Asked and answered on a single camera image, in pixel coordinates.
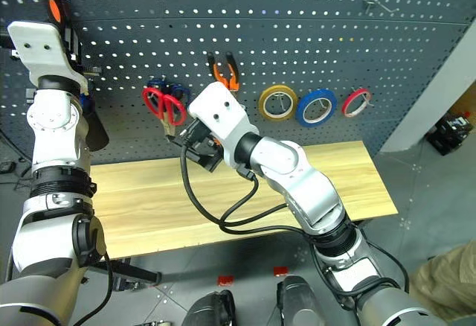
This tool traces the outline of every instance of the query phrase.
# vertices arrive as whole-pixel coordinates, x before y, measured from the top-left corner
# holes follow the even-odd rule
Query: orange pliers
[[[238,92],[239,90],[238,65],[233,57],[233,53],[231,53],[230,51],[226,52],[225,56],[226,56],[228,68],[230,69],[230,72],[231,72],[230,80],[220,75],[220,72],[218,71],[218,65],[216,64],[216,61],[215,61],[215,54],[213,54],[213,52],[207,53],[207,60],[208,60],[210,72],[217,82],[222,83],[224,86],[228,88],[230,92],[235,92],[236,94],[236,92]]]

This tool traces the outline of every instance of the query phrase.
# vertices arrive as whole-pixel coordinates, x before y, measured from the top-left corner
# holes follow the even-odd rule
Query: wooden tabletop
[[[395,214],[397,210],[361,141],[304,147],[309,163],[327,175],[337,188],[352,220]],[[219,217],[253,184],[225,163],[209,173],[188,162],[190,182],[201,203]],[[123,258],[185,246],[238,239],[208,222],[185,193],[179,159],[162,159],[91,167],[97,183],[94,209],[103,224],[111,258]],[[264,179],[256,195],[230,220],[250,217],[283,203]],[[283,209],[246,228],[298,226]]]

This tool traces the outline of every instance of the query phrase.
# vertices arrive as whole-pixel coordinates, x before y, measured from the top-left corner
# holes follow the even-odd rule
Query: pegboard
[[[97,110],[111,142],[95,163],[177,156],[140,93],[165,74],[195,97],[212,82],[206,51],[225,61],[233,51],[238,94],[260,132],[299,144],[363,139],[375,154],[437,73],[473,20],[476,0],[67,0],[83,42],[84,62],[103,68]],[[1,23],[43,20],[40,0],[1,0]],[[224,65],[220,66],[225,73]],[[2,52],[1,128],[31,153],[26,123],[28,73]],[[258,111],[261,92],[286,84],[303,97],[329,89],[338,110],[325,124],[274,123]],[[374,106],[356,118],[340,113],[352,89],[366,87]]]

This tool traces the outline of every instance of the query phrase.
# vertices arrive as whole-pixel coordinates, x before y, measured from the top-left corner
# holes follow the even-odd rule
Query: red tape roll
[[[353,112],[347,112],[347,109],[349,108],[349,105],[357,98],[362,97],[364,101],[360,106],[354,110]],[[357,89],[355,92],[353,92],[349,97],[344,101],[344,105],[342,105],[342,114],[344,114],[348,118],[353,118],[360,114],[364,109],[369,105],[370,99],[372,98],[372,94],[369,92],[368,89],[366,88],[360,88]]]

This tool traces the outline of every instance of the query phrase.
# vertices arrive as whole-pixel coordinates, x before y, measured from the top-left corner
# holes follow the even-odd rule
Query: yellow tape roll
[[[283,94],[291,101],[289,108],[281,114],[271,114],[266,110],[266,103],[272,95]],[[271,121],[283,121],[292,117],[298,107],[298,97],[294,91],[288,86],[270,86],[263,93],[261,93],[260,100],[258,101],[258,109],[261,115]]]

